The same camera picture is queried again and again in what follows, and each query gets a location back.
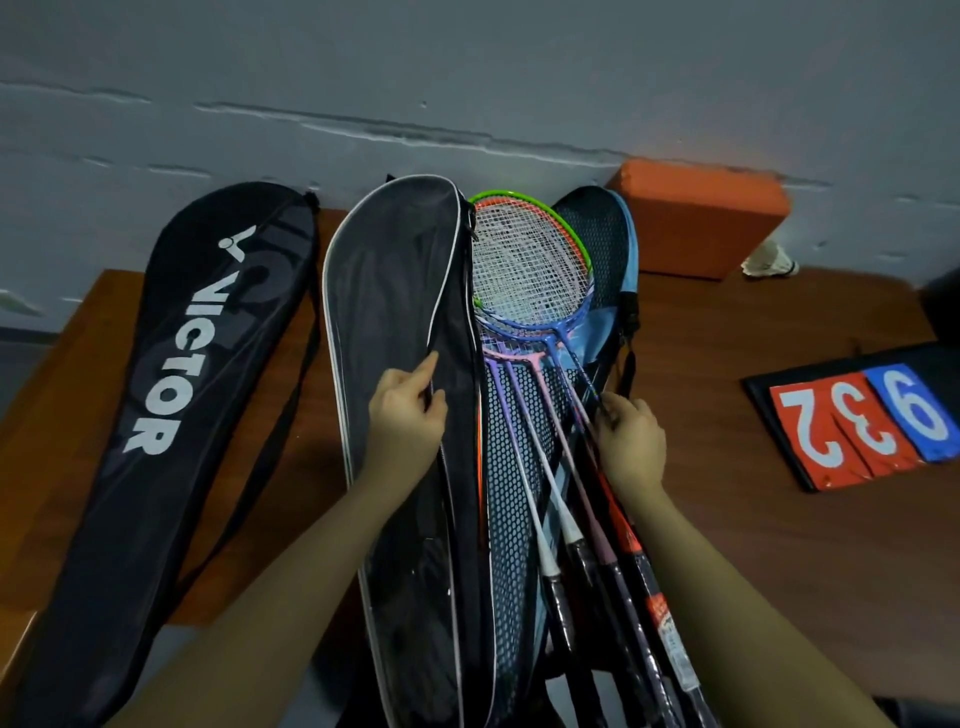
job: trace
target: badminton racket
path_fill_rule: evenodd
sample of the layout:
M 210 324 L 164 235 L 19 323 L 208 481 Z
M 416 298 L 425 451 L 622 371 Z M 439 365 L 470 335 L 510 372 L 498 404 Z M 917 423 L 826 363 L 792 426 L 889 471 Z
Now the badminton racket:
M 498 352 L 488 349 L 486 342 L 484 355 L 493 361 L 499 360 Z M 616 668 L 613 671 L 614 681 L 621 694 L 624 713 L 630 725 L 646 726 L 648 723 L 646 717 L 655 715 L 657 706 L 653 702 L 652 696 L 640 677 L 639 667 L 636 664 L 627 637 L 616 616 L 610 594 L 600 578 L 593 550 L 589 547 L 587 540 L 584 538 L 580 528 L 577 527 L 573 515 L 564 502 L 564 496 L 560 491 L 560 487 L 557 485 L 553 468 L 550 465 L 550 459 L 547 457 L 540 443 L 537 427 L 534 425 L 529 406 L 523 396 L 523 390 L 516 376 L 514 365 L 509 359 L 502 360 L 502 363 L 507 371 L 507 377 L 510 380 L 511 388 L 514 392 L 514 399 L 519 407 L 523 422 L 527 426 L 527 433 L 540 460 L 540 465 L 542 466 L 547 482 L 550 484 L 552 499 L 560 514 L 561 530 L 564 533 L 564 541 L 570 563 L 577 572 L 577 579 L 581 587 L 589 596 L 589 603 L 594 618 L 607 628 L 607 642 L 610 647 L 612 647 L 616 658 Z M 595 542 L 596 533 L 599 532 L 600 535 L 603 536 L 603 532 L 600 530 L 600 524 L 593 517 L 592 511 L 588 511 L 588 518 L 590 519 L 590 530 L 594 534 Z M 572 522 L 573 525 L 572 527 L 564 527 L 564 522 Z
M 607 507 L 610 513 L 610 519 L 613 530 L 616 533 L 617 542 L 621 551 L 627 556 L 627 564 L 633 569 L 636 575 L 636 583 L 639 584 L 643 592 L 643 599 L 647 606 L 647 611 L 653 620 L 660 637 L 662 651 L 666 655 L 666 662 L 671 667 L 674 679 L 684 692 L 688 700 L 687 714 L 689 718 L 695 721 L 695 724 L 701 728 L 718 728 L 719 723 L 710 709 L 707 699 L 704 696 L 703 689 L 700 686 L 700 680 L 693 669 L 689 655 L 684 647 L 684 642 L 680 638 L 680 632 L 674 623 L 673 615 L 670 614 L 670 608 L 667 606 L 666 598 L 654 575 L 653 565 L 647 557 L 646 552 L 630 522 L 624 515 L 610 483 L 607 481 L 600 467 L 597 455 L 594 452 L 596 448 L 596 431 L 589 420 L 587 409 L 583 401 L 577 396 L 573 385 L 565 376 L 561 377 L 563 388 L 569 399 L 571 409 L 574 412 L 574 422 L 580 434 L 592 441 L 593 448 L 589 445 L 584 448 L 587 451 L 588 459 L 596 474 L 597 481 L 607 500 Z
M 473 302 L 478 318 L 502 337 L 543 343 L 562 367 L 559 340 L 600 402 L 569 340 L 593 297 L 593 266 L 577 233 L 550 207 L 516 192 L 493 190 L 470 201 L 476 208 Z
M 543 370 L 540 363 L 543 358 L 543 352 L 507 352 L 506 346 L 502 342 L 499 344 L 499 346 L 500 357 L 525 364 L 533 371 L 534 379 L 537 382 L 538 388 L 540 389 L 540 395 L 543 398 L 543 403 L 547 410 L 547 414 L 549 415 L 550 421 L 557 433 L 557 438 L 564 454 L 564 460 L 570 469 L 570 475 L 576 484 L 577 491 L 585 505 L 586 510 L 589 508 L 587 490 L 584 487 L 583 480 L 581 479 L 580 473 L 577 470 L 576 464 L 574 463 L 573 452 L 570 449 L 569 443 L 566 441 L 564 427 L 560 422 L 560 417 L 557 415 L 557 410 L 553 405 L 553 399 L 550 395 L 550 389 L 547 386 L 546 379 L 543 376 Z M 565 379 L 563 370 L 560 370 L 560 376 L 561 378 Z M 620 571 L 620 567 L 616 562 L 616 557 L 613 554 L 610 543 L 607 541 L 607 537 L 604 535 L 603 530 L 599 528 L 599 524 L 597 525 L 598 527 L 593 533 L 594 537 L 598 539 L 597 550 L 602 556 L 608 555 L 608 558 L 601 559 L 602 562 L 606 562 L 603 564 L 603 573 L 605 574 L 604 580 L 607 583 L 610 591 L 619 597 L 623 611 L 623 617 L 630 629 L 630 632 L 632 633 L 635 648 L 637 650 L 640 663 L 643 666 L 643 672 L 647 683 L 646 688 L 649 693 L 653 695 L 656 703 L 654 706 L 656 710 L 648 714 L 648 717 L 653 720 L 653 725 L 655 726 L 676 728 L 677 726 L 680 726 L 680 722 L 674 713 L 674 705 L 671 703 L 669 690 L 664 684 L 660 665 L 653 654 L 653 650 L 650 647 L 650 643 L 647 640 L 646 635 L 643 633 L 643 627 L 641 626 L 639 615 L 636 613 L 636 607 L 634 606 L 633 598 L 631 597 L 630 591 L 627 588 L 627 584 L 623 578 L 622 572 Z
M 540 525 L 540 515 L 537 512 L 537 504 L 534 501 L 534 495 L 530 490 L 530 483 L 527 480 L 526 468 L 523 464 L 523 455 L 520 452 L 520 444 L 516 438 L 510 406 L 507 404 L 506 393 L 504 392 L 503 383 L 500 379 L 499 367 L 496 362 L 489 359 L 486 359 L 486 362 L 490 367 L 493 387 L 496 390 L 496 396 L 500 402 L 504 420 L 507 423 L 507 432 L 510 435 L 510 443 L 516 457 L 516 465 L 519 468 L 520 480 L 523 483 L 527 505 L 530 508 L 530 518 L 533 521 L 534 532 L 537 538 L 537 551 L 540 554 L 540 577 L 543 586 L 543 596 L 546 599 L 547 612 L 549 612 L 550 615 L 550 636 L 553 638 L 553 647 L 557 651 L 561 664 L 564 665 L 566 681 L 570 689 L 570 699 L 573 702 L 573 710 L 577 716 L 577 723 L 584 726 L 584 728 L 589 728 L 590 726 L 593 728 L 607 728 L 607 721 L 604 719 L 603 709 L 600 707 L 600 696 L 597 694 L 596 685 L 593 683 L 593 675 L 589 668 L 580 660 L 576 633 L 573 627 L 573 616 L 566 598 L 564 584 L 561 581 L 560 567 L 557 566 L 557 561 L 553 557 L 546 537 L 543 535 L 543 528 Z

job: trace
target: forearm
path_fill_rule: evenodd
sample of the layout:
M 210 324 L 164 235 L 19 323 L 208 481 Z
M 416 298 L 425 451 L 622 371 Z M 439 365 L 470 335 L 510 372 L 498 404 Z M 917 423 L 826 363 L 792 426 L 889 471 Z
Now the forearm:
M 662 491 L 635 496 L 624 506 L 725 724 L 889 728 L 870 697 L 775 610 Z
M 393 508 L 363 475 L 110 728 L 273 726 Z

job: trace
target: number card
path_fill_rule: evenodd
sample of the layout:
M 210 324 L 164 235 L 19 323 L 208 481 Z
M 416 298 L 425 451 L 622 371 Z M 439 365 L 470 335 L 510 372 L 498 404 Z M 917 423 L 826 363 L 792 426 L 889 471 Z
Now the number card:
M 935 463 L 960 454 L 960 429 L 910 367 L 890 364 L 863 374 L 924 460 Z
M 818 491 L 856 485 L 870 469 L 833 419 L 826 390 L 815 382 L 770 388 L 790 445 Z
M 874 477 L 912 470 L 923 463 L 862 373 L 817 379 L 813 387 L 832 405 L 833 419 Z

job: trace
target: person's left hand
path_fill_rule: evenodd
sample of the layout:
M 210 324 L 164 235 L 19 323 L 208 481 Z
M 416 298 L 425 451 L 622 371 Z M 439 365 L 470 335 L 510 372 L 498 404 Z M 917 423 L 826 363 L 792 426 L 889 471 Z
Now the person's left hand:
M 370 430 L 362 476 L 398 508 L 437 457 L 446 422 L 446 394 L 425 389 L 439 355 L 431 352 L 413 372 L 388 369 L 370 400 Z

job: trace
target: hand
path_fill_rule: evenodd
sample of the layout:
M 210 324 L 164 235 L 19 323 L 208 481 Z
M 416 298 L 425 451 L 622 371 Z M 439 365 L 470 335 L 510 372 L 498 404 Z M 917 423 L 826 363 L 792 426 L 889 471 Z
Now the hand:
M 643 400 L 630 401 L 604 392 L 612 422 L 597 423 L 600 460 L 618 496 L 636 503 L 638 498 L 663 495 L 666 433 Z
M 407 499 L 436 459 L 444 436 L 444 390 L 434 392 L 430 406 L 425 406 L 424 390 L 438 358 L 431 352 L 413 372 L 388 369 L 370 400 L 362 477 L 382 490 L 393 510 Z

